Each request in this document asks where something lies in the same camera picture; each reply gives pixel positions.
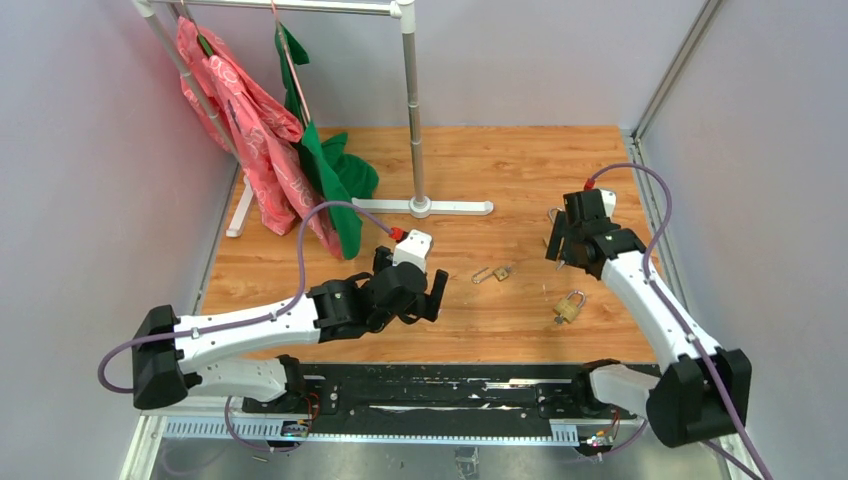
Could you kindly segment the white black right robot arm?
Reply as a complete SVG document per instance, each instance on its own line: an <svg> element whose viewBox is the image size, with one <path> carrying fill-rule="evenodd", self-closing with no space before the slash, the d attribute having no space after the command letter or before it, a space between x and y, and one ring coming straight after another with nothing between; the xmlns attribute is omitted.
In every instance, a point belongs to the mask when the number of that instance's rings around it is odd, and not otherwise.
<svg viewBox="0 0 848 480"><path fill-rule="evenodd" d="M590 189L563 196L546 259L580 269L624 305L654 351L658 375L613 359L584 364L571 403L584 417L608 407L645 419L671 448L734 434L743 427L752 365L707 334L673 297L644 242L612 219L614 194Z"/></svg>

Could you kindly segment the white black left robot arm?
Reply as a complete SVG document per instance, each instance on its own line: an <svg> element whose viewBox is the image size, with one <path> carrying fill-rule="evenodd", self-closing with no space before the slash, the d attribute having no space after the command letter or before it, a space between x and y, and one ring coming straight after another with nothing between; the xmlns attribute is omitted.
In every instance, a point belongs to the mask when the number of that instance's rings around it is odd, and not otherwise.
<svg viewBox="0 0 848 480"><path fill-rule="evenodd" d="M279 346L359 339L393 320L412 325L437 320L449 275L432 278L411 262L375 252L374 270L328 280L276 304L211 316L178 316L172 306L151 309L132 346L133 405L173 406L190 396L243 397L298 411L307 387L300 362L246 354Z"/></svg>

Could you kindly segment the small brass padlock with key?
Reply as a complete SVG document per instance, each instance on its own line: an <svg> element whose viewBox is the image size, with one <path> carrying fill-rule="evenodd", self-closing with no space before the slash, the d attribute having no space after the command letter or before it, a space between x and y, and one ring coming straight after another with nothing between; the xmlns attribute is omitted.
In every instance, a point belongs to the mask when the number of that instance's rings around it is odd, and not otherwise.
<svg viewBox="0 0 848 480"><path fill-rule="evenodd" d="M472 275L471 282L475 285L479 285L491 278L501 282L507 279L511 275L512 271L513 267L511 265L503 265L495 268L485 267Z"/></svg>

